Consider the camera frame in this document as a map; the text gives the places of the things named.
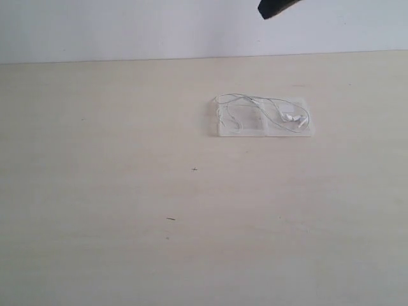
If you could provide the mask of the clear open plastic case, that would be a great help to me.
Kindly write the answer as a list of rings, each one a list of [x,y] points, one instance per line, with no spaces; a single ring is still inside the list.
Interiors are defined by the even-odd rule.
[[[264,98],[240,93],[212,100],[212,129],[221,137],[311,137],[315,129],[302,98]]]

